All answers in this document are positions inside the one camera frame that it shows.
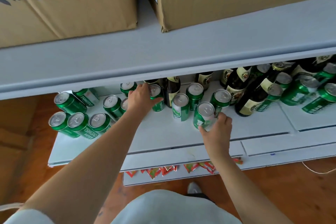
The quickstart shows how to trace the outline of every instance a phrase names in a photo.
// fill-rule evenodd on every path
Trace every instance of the can lid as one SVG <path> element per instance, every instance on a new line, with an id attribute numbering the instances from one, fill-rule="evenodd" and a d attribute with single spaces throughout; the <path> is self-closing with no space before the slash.
<path id="1" fill-rule="evenodd" d="M 128 108 L 128 98 L 125 98 L 123 101 L 121 101 L 121 108 L 124 110 L 127 110 Z"/>
<path id="2" fill-rule="evenodd" d="M 324 86 L 324 89 L 326 90 L 326 92 L 328 92 L 330 95 L 333 95 L 334 97 L 336 97 L 336 84 L 335 83 L 327 83 Z"/>
<path id="3" fill-rule="evenodd" d="M 89 121 L 89 125 L 93 128 L 98 128 L 104 124 L 105 120 L 106 120 L 105 113 L 99 112 L 92 115 Z"/>
<path id="4" fill-rule="evenodd" d="M 281 84 L 289 84 L 292 82 L 292 77 L 289 74 L 281 72 L 276 77 L 276 81 Z"/>
<path id="5" fill-rule="evenodd" d="M 157 84 L 149 85 L 149 92 L 151 97 L 156 97 L 161 92 L 161 88 Z"/>
<path id="6" fill-rule="evenodd" d="M 126 82 L 126 83 L 120 84 L 120 88 L 122 88 L 123 90 L 129 90 L 133 86 L 134 86 L 134 82 Z"/>
<path id="7" fill-rule="evenodd" d="M 267 94 L 271 96 L 281 96 L 284 90 L 281 88 L 279 84 L 274 83 L 269 90 L 267 91 Z"/>
<path id="8" fill-rule="evenodd" d="M 218 102 L 227 103 L 231 100 L 231 94 L 227 90 L 219 89 L 215 92 L 215 99 Z"/>
<path id="9" fill-rule="evenodd" d="M 63 104 L 65 103 L 70 97 L 70 94 L 67 92 L 61 92 L 56 95 L 54 98 L 54 103 L 55 104 Z"/>
<path id="10" fill-rule="evenodd" d="M 173 98 L 173 103 L 179 107 L 184 107 L 189 103 L 189 98 L 186 94 L 179 93 Z"/>
<path id="11" fill-rule="evenodd" d="M 103 107 L 111 108 L 114 107 L 118 102 L 118 97 L 116 95 L 109 95 L 103 101 Z"/>
<path id="12" fill-rule="evenodd" d="M 65 112 L 54 113 L 54 115 L 51 116 L 49 119 L 49 122 L 48 122 L 49 126 L 57 127 L 61 125 L 65 121 L 66 118 L 67 118 L 67 115 L 65 114 Z"/>
<path id="13" fill-rule="evenodd" d="M 193 82 L 188 86 L 188 91 L 194 96 L 198 96 L 203 93 L 203 86 L 197 82 Z"/>
<path id="14" fill-rule="evenodd" d="M 269 63 L 257 65 L 257 69 L 262 73 L 266 73 L 270 69 L 270 67 L 271 64 Z"/>
<path id="15" fill-rule="evenodd" d="M 329 73 L 329 74 L 336 74 L 336 64 L 334 63 L 328 63 L 323 68 L 323 71 Z"/>
<path id="16" fill-rule="evenodd" d="M 80 126 L 84 121 L 84 117 L 84 114 L 82 114 L 81 112 L 74 113 L 69 117 L 68 126 L 70 128 L 76 128 Z"/>
<path id="17" fill-rule="evenodd" d="M 213 115 L 215 108 L 209 102 L 202 102 L 198 105 L 197 110 L 200 115 L 208 117 Z"/>
<path id="18" fill-rule="evenodd" d="M 301 75 L 299 77 L 299 80 L 300 80 L 300 83 L 303 86 L 306 86 L 307 88 L 317 89 L 317 87 L 320 86 L 320 82 L 312 76 Z"/>

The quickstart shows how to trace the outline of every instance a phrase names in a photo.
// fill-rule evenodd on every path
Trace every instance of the white cord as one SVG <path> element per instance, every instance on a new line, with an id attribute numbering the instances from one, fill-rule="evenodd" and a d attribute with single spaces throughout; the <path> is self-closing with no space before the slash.
<path id="1" fill-rule="evenodd" d="M 302 163 L 306 168 L 308 168 L 310 171 L 312 171 L 312 172 L 315 173 L 315 174 L 319 174 L 319 175 L 326 175 L 326 174 L 329 174 L 329 173 L 331 173 L 331 172 L 336 171 L 336 168 L 334 168 L 334 169 L 329 170 L 329 171 L 327 171 L 327 172 L 325 172 L 325 173 L 319 173 L 319 172 L 316 172 L 316 171 L 314 171 L 314 170 L 311 170 L 309 167 L 306 166 L 306 164 L 305 164 L 303 161 L 302 161 L 301 163 Z"/>

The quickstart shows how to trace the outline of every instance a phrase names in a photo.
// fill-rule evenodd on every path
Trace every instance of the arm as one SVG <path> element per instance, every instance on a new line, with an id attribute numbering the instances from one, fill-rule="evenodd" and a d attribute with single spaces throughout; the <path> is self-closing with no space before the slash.
<path id="1" fill-rule="evenodd" d="M 36 209 L 55 224 L 93 223 L 119 174 L 134 134 L 150 109 L 148 84 L 130 92 L 128 110 L 104 135 L 40 187 L 21 209 Z"/>
<path id="2" fill-rule="evenodd" d="M 293 224 L 239 169 L 229 155 L 232 119 L 220 113 L 211 131 L 199 130 L 211 161 L 219 171 L 244 224 Z"/>

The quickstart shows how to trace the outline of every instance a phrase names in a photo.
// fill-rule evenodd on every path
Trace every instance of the beer can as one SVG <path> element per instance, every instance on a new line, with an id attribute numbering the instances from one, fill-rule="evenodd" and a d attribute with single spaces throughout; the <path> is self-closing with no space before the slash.
<path id="1" fill-rule="evenodd" d="M 212 96 L 210 103 L 215 107 L 215 118 L 218 117 L 218 114 L 230 105 L 231 94 L 229 91 L 224 89 L 216 90 Z"/>
<path id="2" fill-rule="evenodd" d="M 307 101 L 303 103 L 302 110 L 316 114 L 334 103 L 336 103 L 336 84 L 327 83 L 308 97 Z"/>
<path id="3" fill-rule="evenodd" d="M 68 126 L 72 131 L 88 139 L 93 139 L 98 136 L 98 133 L 95 132 L 88 123 L 89 116 L 82 112 L 76 112 L 68 119 Z"/>
<path id="4" fill-rule="evenodd" d="M 215 118 L 215 107 L 209 102 L 201 102 L 194 113 L 194 126 L 198 129 L 199 126 L 206 128 L 211 125 Z"/>
<path id="5" fill-rule="evenodd" d="M 88 107 L 95 106 L 99 103 L 99 98 L 90 89 L 73 90 L 72 94 L 74 94 L 84 105 Z"/>
<path id="6" fill-rule="evenodd" d="M 95 132 L 105 133 L 115 122 L 105 113 L 99 112 L 91 116 L 89 125 Z"/>
<path id="7" fill-rule="evenodd" d="M 72 138 L 76 138 L 79 137 L 80 134 L 76 133 L 75 131 L 72 131 L 69 127 L 68 127 L 68 119 L 70 117 L 70 114 L 66 113 L 66 112 L 57 112 L 54 113 L 50 119 L 49 119 L 49 126 L 51 126 L 51 128 L 53 130 L 56 130 L 62 134 L 65 134 L 69 137 Z"/>
<path id="8" fill-rule="evenodd" d="M 76 112 L 85 113 L 87 111 L 87 107 L 81 101 L 67 92 L 58 93 L 54 98 L 54 103 L 59 109 L 69 114 Z"/>
<path id="9" fill-rule="evenodd" d="M 135 90 L 137 88 L 137 83 L 136 82 L 126 82 L 126 83 L 121 83 L 120 84 L 120 90 L 122 93 L 125 94 L 126 97 L 128 97 L 128 92 L 131 90 Z"/>
<path id="10" fill-rule="evenodd" d="M 204 96 L 203 86 L 197 82 L 191 83 L 186 90 L 186 95 L 189 98 L 189 110 L 195 111 Z"/>
<path id="11" fill-rule="evenodd" d="M 186 94 L 178 93 L 171 103 L 173 117 L 179 121 L 185 121 L 189 116 L 189 98 Z"/>
<path id="12" fill-rule="evenodd" d="M 256 108 L 256 110 L 258 112 L 266 111 L 272 103 L 277 102 L 281 98 L 283 92 L 284 90 L 279 84 L 273 84 L 267 91 L 268 97 Z"/>
<path id="13" fill-rule="evenodd" d="M 286 105 L 294 106 L 303 103 L 307 95 L 315 92 L 320 85 L 319 81 L 308 75 L 301 75 L 291 86 L 283 93 L 281 102 Z"/>
<path id="14" fill-rule="evenodd" d="M 275 83 L 279 84 L 283 90 L 288 89 L 289 85 L 292 82 L 292 77 L 289 74 L 281 72 L 276 77 Z"/>
<path id="15" fill-rule="evenodd" d="M 163 94 L 161 92 L 161 87 L 157 84 L 151 84 L 149 85 L 149 96 L 151 99 L 156 99 L 156 98 L 163 98 Z M 160 103 L 157 103 L 152 107 L 154 112 L 160 112 L 163 110 L 163 100 Z"/>
<path id="16" fill-rule="evenodd" d="M 121 101 L 121 111 L 125 113 L 128 109 L 128 98 L 125 98 L 123 101 Z"/>
<path id="17" fill-rule="evenodd" d="M 121 109 L 121 99 L 116 95 L 108 95 L 103 101 L 103 108 L 115 120 L 119 120 L 120 117 L 124 114 Z"/>

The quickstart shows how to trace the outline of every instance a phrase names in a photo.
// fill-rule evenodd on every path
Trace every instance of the white shoe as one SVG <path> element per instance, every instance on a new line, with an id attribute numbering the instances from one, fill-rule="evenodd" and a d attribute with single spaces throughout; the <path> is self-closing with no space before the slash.
<path id="1" fill-rule="evenodd" d="M 191 182 L 188 185 L 187 193 L 188 194 L 197 194 L 197 193 L 202 193 L 202 190 L 195 182 Z"/>

